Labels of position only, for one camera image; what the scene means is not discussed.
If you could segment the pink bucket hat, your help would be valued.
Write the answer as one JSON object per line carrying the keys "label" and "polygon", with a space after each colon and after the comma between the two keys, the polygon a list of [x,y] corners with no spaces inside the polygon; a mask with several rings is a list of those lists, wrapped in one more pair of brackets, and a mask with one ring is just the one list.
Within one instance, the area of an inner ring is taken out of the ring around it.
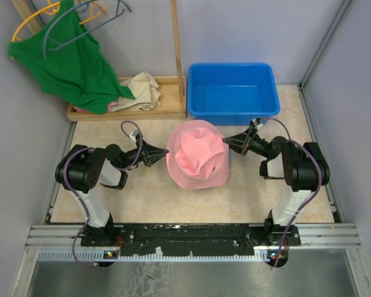
{"label": "pink bucket hat", "polygon": [[166,165],[170,177],[183,189],[222,186],[229,176],[229,145],[211,123],[191,120],[169,136]]}

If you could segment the blue plastic bin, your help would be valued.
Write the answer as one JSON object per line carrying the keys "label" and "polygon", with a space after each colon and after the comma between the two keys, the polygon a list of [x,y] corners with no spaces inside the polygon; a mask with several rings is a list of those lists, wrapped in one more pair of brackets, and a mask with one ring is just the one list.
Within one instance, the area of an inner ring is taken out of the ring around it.
{"label": "blue plastic bin", "polygon": [[188,70],[187,111],[216,126],[247,126],[254,118],[276,116],[279,95],[265,63],[198,63]]}

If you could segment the wooden clothes rack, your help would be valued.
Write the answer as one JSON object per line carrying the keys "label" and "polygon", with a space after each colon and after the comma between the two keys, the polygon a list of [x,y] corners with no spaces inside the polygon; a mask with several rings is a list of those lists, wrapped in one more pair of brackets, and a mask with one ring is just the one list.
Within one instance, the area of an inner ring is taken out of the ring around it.
{"label": "wooden clothes rack", "polygon": [[[42,24],[35,20],[35,17],[39,16],[48,9],[50,9],[52,13],[55,13],[55,9],[59,7],[58,3],[49,2],[46,7],[36,11],[32,8],[28,1],[12,1],[12,4],[23,20],[23,22],[15,30],[12,36],[12,41],[16,41],[18,39],[17,35],[24,26],[27,26],[32,33],[38,32],[42,28]],[[68,120],[76,122],[186,118],[187,77],[182,74],[177,2],[171,1],[170,7],[173,26],[174,52],[176,58],[176,75],[156,77],[158,91],[161,93],[160,105],[153,108],[151,111],[109,111],[103,115],[96,115],[88,112],[77,112],[72,105],[69,105],[66,111]]]}

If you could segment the light blue bucket hat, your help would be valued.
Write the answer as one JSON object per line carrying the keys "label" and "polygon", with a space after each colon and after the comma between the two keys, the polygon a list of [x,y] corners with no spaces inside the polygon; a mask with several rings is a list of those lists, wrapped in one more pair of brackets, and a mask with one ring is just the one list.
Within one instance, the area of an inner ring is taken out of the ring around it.
{"label": "light blue bucket hat", "polygon": [[232,159],[232,152],[231,150],[229,151],[229,157],[228,157],[228,168],[229,168],[229,171],[230,171],[230,168],[231,168],[231,159]]}

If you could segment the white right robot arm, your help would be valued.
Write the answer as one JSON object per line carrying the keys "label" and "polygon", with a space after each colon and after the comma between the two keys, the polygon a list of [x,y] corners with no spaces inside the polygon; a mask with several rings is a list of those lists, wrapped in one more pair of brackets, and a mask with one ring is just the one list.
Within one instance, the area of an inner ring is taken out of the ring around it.
{"label": "white right robot arm", "polygon": [[249,126],[244,132],[223,138],[223,142],[239,155],[256,153],[265,159],[259,174],[264,179],[282,179],[287,188],[278,205],[271,210],[272,224],[264,229],[265,240],[279,244],[286,237],[284,226],[292,225],[301,210],[330,181],[330,168],[316,142],[299,144],[276,136],[266,141],[258,128]]}

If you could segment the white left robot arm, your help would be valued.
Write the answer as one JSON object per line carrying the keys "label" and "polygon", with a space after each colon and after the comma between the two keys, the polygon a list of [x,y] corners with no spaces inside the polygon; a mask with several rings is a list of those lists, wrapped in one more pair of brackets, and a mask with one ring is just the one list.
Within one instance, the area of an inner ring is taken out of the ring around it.
{"label": "white left robot arm", "polygon": [[116,230],[108,225],[111,214],[103,205],[97,185],[121,190],[125,187],[129,170],[143,163],[151,167],[169,151],[136,139],[137,148],[123,151],[117,144],[105,148],[75,145],[60,161],[55,180],[73,194],[86,216],[89,227],[96,228],[94,237],[101,244],[112,244]]}

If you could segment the beige folded cloth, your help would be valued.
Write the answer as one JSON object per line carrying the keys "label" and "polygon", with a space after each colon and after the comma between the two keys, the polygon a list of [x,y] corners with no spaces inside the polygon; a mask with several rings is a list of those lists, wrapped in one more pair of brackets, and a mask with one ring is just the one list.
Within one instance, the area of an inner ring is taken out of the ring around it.
{"label": "beige folded cloth", "polygon": [[119,97],[117,106],[111,108],[114,111],[151,111],[156,105],[161,106],[158,91],[158,83],[147,71],[141,72],[121,82],[121,85],[128,87],[135,99]]}

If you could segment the pink cloth on rack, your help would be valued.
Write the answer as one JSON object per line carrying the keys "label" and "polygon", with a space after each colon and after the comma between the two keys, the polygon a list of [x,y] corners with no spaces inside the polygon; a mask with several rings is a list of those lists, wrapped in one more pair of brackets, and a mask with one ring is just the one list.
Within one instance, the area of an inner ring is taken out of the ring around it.
{"label": "pink cloth on rack", "polygon": [[92,114],[105,114],[111,110],[112,107],[117,106],[117,102],[108,101],[91,101],[84,105],[74,105],[76,112],[92,113]]}

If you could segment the green tank top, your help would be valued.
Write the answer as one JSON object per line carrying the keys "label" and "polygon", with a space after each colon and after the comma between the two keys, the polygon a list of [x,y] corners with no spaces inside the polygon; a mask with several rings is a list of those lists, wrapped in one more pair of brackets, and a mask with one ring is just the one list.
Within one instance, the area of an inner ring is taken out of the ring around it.
{"label": "green tank top", "polygon": [[10,43],[8,55],[31,73],[42,92],[72,105],[134,99],[100,53],[99,42],[80,24],[74,3],[60,4],[54,20],[30,38]]}

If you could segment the orange clothes hanger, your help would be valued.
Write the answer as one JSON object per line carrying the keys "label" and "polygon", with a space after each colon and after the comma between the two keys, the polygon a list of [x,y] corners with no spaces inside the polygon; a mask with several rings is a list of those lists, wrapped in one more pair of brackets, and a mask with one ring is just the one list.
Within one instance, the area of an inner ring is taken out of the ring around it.
{"label": "orange clothes hanger", "polygon": [[[93,1],[87,4],[87,1],[72,1],[77,7],[75,11],[79,14],[80,24],[85,25],[102,16],[108,16],[108,10],[102,1]],[[21,16],[21,23],[15,29],[11,37],[11,42],[20,42],[23,39],[22,34],[29,32],[34,35],[47,26],[49,21],[54,20],[61,8],[60,1],[42,1],[35,5],[33,1],[11,1],[18,14]]]}

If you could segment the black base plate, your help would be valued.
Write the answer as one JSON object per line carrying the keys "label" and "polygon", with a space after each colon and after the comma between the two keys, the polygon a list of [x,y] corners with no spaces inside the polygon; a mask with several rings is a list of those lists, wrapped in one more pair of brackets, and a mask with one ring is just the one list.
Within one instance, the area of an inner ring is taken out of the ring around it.
{"label": "black base plate", "polygon": [[258,246],[300,246],[296,226],[279,226],[266,220],[264,224],[152,224],[109,222],[104,228],[86,226],[81,235],[83,247],[114,247],[106,254],[119,256],[152,256],[161,251],[167,257],[185,256],[252,256]]}

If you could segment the aluminium frame rail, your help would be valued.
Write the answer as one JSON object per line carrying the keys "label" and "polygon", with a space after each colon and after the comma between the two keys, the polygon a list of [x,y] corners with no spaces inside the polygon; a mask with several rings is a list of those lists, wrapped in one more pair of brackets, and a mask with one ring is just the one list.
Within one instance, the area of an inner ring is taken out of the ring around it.
{"label": "aluminium frame rail", "polygon": [[290,251],[342,249],[358,294],[371,296],[361,242],[352,223],[182,224],[120,223],[111,236],[79,234],[75,224],[34,225],[28,234],[12,296],[27,296],[38,260],[84,262],[265,261],[282,267]]}

